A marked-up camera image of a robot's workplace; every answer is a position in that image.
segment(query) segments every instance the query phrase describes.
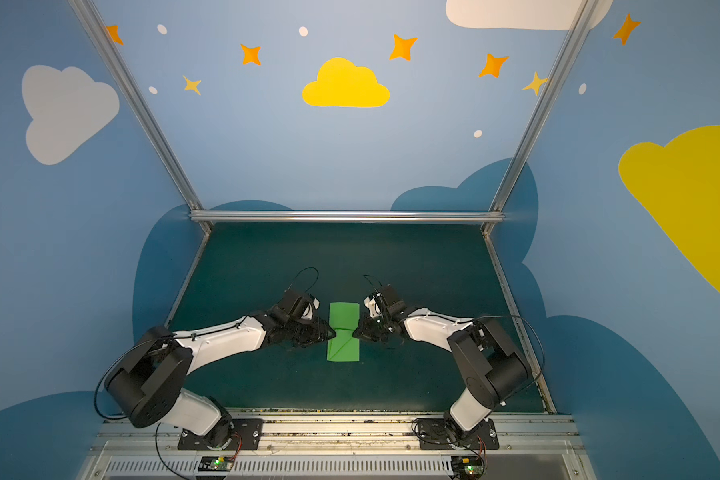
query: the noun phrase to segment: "white cloud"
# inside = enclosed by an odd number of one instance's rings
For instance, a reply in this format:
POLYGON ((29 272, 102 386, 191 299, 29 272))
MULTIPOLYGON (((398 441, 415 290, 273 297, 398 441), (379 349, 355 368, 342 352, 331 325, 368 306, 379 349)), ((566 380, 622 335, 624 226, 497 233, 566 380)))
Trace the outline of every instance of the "white cloud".
POLYGON ((69 157, 120 110, 114 88, 94 82, 76 67, 62 72, 46 65, 29 67, 21 81, 21 95, 32 116, 27 147, 45 165, 69 157))
MULTIPOLYGON (((600 0, 590 20, 594 27, 614 0, 600 0)), ((448 0, 448 20, 466 28, 525 28, 567 30, 581 0, 448 0)))

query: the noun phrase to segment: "robotic arm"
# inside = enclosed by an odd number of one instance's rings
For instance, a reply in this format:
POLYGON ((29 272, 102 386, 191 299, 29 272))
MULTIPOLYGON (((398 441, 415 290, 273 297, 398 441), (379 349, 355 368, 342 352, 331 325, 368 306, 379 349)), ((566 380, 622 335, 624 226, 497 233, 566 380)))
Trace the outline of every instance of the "robotic arm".
POLYGON ((211 398, 183 389, 186 376, 202 366, 290 340, 302 347, 334 338, 317 316, 319 302, 288 289, 267 312, 201 330, 171 332, 157 326, 125 354, 104 386, 137 428, 167 423, 200 437, 209 448, 225 448, 232 437, 230 415, 211 398))
POLYGON ((472 436, 491 410, 531 379, 525 355, 496 319, 483 323, 407 306, 390 285, 366 297, 365 305, 370 316, 356 338, 385 342, 400 333, 453 354, 467 388, 445 413, 449 442, 472 436))

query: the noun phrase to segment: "black mounting plate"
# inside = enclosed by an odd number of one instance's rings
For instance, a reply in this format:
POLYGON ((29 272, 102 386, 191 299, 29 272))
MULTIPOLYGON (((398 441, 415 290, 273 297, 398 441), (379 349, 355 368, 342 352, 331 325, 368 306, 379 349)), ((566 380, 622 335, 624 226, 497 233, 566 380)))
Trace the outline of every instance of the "black mounting plate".
MULTIPOLYGON (((264 421, 260 418, 233 418, 232 433, 237 433, 242 438, 242 446, 240 450, 256 450, 259 447, 259 439, 261 438, 262 425, 264 421)), ((240 440, 236 435, 232 435, 230 444, 224 448, 224 451, 235 451, 240 440)), ((183 430, 179 437, 179 450, 212 450, 208 441, 189 430, 183 430)))
POLYGON ((466 447, 479 452, 481 439, 487 450, 499 450, 499 438, 496 434, 494 421, 490 418, 480 422, 469 436, 458 443, 457 447, 453 447, 448 443, 448 431, 445 429, 445 420, 443 418, 417 418, 416 425, 418 426, 418 434, 428 440, 425 442, 419 438, 418 446, 422 450, 459 450, 460 447, 466 447))

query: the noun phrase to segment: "green cloth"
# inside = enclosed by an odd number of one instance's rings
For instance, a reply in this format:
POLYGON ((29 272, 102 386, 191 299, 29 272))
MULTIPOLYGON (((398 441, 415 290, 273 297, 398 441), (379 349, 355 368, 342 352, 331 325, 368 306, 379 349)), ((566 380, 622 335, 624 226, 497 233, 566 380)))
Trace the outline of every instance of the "green cloth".
POLYGON ((328 341, 329 362, 359 362, 360 340, 352 332, 360 322, 359 303, 331 303, 328 324, 336 331, 336 338, 328 341))

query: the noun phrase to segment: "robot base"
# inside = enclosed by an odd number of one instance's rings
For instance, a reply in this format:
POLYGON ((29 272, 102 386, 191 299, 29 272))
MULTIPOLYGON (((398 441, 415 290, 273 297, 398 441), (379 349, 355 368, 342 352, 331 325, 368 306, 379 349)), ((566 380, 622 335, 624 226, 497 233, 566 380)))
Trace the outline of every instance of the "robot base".
POLYGON ((417 418, 414 425, 418 427, 418 444, 422 450, 458 450, 466 447, 479 452, 481 439, 487 450, 499 450, 496 428, 490 418, 480 422, 459 441, 454 440, 453 430, 444 418, 417 418))
POLYGON ((179 450, 237 450, 242 439, 240 450, 256 450, 259 447, 262 425, 264 421, 260 418, 231 418, 230 440, 221 447, 214 446, 212 437, 208 435, 199 436, 184 429, 179 437, 179 450))

